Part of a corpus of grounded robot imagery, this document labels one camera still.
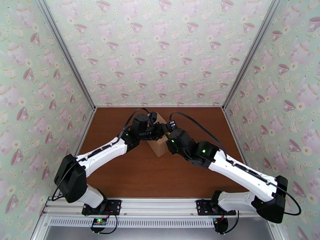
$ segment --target brown box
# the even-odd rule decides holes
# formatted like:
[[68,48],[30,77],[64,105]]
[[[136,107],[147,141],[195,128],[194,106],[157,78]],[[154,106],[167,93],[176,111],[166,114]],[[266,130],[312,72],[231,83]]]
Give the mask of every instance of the brown box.
[[[157,115],[157,120],[156,122],[160,122],[163,124],[166,124],[167,122],[162,118],[162,116],[160,116],[159,114]],[[162,137],[161,139],[157,140],[157,141],[147,141],[147,143],[149,144],[149,146],[151,147],[151,149],[154,151],[154,153],[157,155],[157,157],[160,157],[164,154],[166,154],[167,152],[169,152],[168,147],[166,145],[166,141],[168,140],[168,138],[166,136]]]

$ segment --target black cable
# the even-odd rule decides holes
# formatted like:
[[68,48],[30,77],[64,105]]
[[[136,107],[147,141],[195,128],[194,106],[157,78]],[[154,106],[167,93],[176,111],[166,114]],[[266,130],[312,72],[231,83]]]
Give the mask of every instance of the black cable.
[[293,202],[297,205],[298,207],[298,213],[289,213],[289,212],[284,212],[284,214],[286,215],[291,215],[291,216],[298,216],[301,214],[301,207],[300,205],[298,204],[298,202],[296,201],[296,199],[291,195],[289,194],[287,191],[283,190],[282,188],[280,188],[278,185],[275,185],[273,183],[270,182],[271,185],[275,186],[276,188],[280,189],[282,192],[284,192],[286,195],[288,195],[292,200]]
[[226,153],[226,149],[225,147],[223,146],[223,144],[220,142],[220,140],[218,140],[213,134],[211,134],[204,126],[202,126],[199,122],[197,122],[195,119],[191,118],[190,116],[184,114],[183,112],[173,112],[170,117],[169,117],[169,120],[170,122],[172,121],[172,115],[173,114],[179,114],[179,115],[182,115],[184,116],[185,118],[191,120],[192,122],[194,122],[199,128],[201,128],[204,132],[206,132],[217,144],[218,146],[220,146],[221,150],[223,151],[226,159],[227,159],[227,153]]
[[68,174],[68,172],[70,172],[71,169],[74,168],[74,166],[79,163],[79,161],[76,161],[76,162],[66,171],[66,173],[62,176],[60,182],[58,183],[58,185],[57,185],[57,187],[56,187],[56,190],[55,190],[55,191],[53,192],[53,194],[52,194],[51,201],[56,201],[56,200],[61,199],[61,198],[63,197],[63,195],[62,195],[62,196],[59,196],[59,197],[57,197],[57,198],[54,198],[54,195],[57,193],[60,185],[62,184],[62,181],[64,180],[64,178],[66,177],[66,175]]
[[122,128],[122,130],[121,130],[121,132],[120,132],[120,134],[119,134],[119,136],[118,136],[117,141],[114,142],[114,143],[112,143],[112,145],[114,145],[114,144],[116,144],[116,143],[119,142],[119,140],[121,139],[124,131],[126,130],[128,124],[129,124],[130,120],[131,120],[132,117],[136,114],[136,112],[137,112],[137,111],[140,111],[140,110],[145,110],[148,114],[150,113],[150,112],[149,112],[147,109],[145,109],[145,108],[139,108],[139,109],[135,110],[135,111],[131,114],[131,116],[128,118],[128,120],[126,121],[126,123],[124,124],[124,126],[123,126],[123,128]]
[[116,218],[116,226],[114,227],[114,229],[113,229],[111,232],[99,232],[99,234],[105,234],[105,235],[107,235],[107,234],[114,233],[114,231],[115,231],[115,230],[117,230],[117,226],[118,226],[118,218],[117,218],[117,216],[116,216],[116,215],[114,215],[114,216],[115,216],[115,218]]
[[238,217],[236,219],[236,223],[233,225],[232,228],[230,228],[228,231],[224,232],[223,234],[227,234],[227,233],[231,232],[237,226],[238,222],[239,222],[239,211],[238,211]]

